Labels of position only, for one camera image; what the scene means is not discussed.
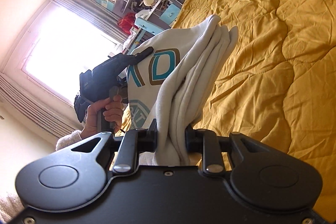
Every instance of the yellow quilt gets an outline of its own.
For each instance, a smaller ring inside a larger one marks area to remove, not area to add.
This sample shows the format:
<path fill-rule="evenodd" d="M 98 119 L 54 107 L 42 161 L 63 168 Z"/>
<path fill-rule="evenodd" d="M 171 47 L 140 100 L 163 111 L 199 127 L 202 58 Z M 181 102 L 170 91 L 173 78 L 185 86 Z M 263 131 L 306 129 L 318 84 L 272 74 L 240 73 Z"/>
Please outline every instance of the yellow quilt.
<path fill-rule="evenodd" d="M 211 14 L 239 41 L 196 128 L 239 131 L 313 165 L 315 210 L 336 220 L 336 0 L 186 0 L 174 28 Z"/>

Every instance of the folded fabric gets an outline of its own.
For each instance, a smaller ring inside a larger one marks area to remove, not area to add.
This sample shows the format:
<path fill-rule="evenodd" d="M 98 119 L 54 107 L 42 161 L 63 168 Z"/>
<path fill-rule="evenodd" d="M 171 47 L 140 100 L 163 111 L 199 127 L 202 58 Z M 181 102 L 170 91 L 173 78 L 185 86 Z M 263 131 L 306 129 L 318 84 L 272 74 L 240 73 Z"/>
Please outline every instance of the folded fabric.
<path fill-rule="evenodd" d="M 154 48 L 151 56 L 127 71 L 132 127 L 148 128 L 157 119 L 157 150 L 143 153 L 140 164 L 189 164 L 184 130 L 201 117 L 238 39 L 237 27 L 228 31 L 219 21 L 212 15 L 190 29 L 166 30 L 132 52 Z"/>

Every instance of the human hand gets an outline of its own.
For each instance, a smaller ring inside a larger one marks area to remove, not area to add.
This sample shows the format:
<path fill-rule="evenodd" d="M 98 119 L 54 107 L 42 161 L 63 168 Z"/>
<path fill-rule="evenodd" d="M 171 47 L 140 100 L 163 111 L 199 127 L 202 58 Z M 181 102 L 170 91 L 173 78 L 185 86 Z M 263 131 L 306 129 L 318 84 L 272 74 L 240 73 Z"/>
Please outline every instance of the human hand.
<path fill-rule="evenodd" d="M 97 134 L 97 114 L 98 111 L 102 108 L 105 108 L 106 111 L 103 112 L 105 116 L 105 120 L 108 122 L 115 122 L 114 132 L 117 132 L 121 128 L 122 116 L 123 116 L 123 108 L 124 105 L 121 103 L 122 98 L 120 95 L 116 95 L 113 97 L 113 101 L 111 102 L 110 98 L 105 100 L 99 100 L 87 108 L 87 118 L 84 129 L 81 133 L 81 138 L 84 140 L 85 138 L 91 137 Z"/>

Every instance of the sleeve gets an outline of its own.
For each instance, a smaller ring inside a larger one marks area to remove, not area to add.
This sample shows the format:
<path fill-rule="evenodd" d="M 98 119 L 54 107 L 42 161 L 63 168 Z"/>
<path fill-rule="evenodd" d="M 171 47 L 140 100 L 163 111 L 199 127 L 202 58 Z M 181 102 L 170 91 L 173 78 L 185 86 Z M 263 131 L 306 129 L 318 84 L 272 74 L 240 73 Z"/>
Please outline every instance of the sleeve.
<path fill-rule="evenodd" d="M 75 130 L 73 133 L 60 138 L 56 144 L 56 151 L 81 141 L 81 133 L 80 130 Z"/>
<path fill-rule="evenodd" d="M 0 197 L 0 223 L 7 223 L 23 210 L 23 205 L 17 194 L 7 194 Z"/>

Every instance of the striped curtain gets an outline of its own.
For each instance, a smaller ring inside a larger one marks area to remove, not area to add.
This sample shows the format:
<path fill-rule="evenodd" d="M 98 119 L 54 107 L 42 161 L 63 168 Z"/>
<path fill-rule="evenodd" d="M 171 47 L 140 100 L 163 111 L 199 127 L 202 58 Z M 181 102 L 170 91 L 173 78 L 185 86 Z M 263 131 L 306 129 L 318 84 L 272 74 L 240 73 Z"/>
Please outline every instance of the striped curtain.
<path fill-rule="evenodd" d="M 127 39 L 127 35 L 117 26 L 118 15 L 105 9 L 93 0 L 52 0 L 57 5 L 65 7 L 81 18 L 86 19 L 93 26 L 114 38 L 121 45 Z"/>
<path fill-rule="evenodd" d="M 6 75 L 0 73 L 0 98 L 9 102 L 47 132 L 61 138 L 77 128 L 59 113 L 39 103 Z"/>

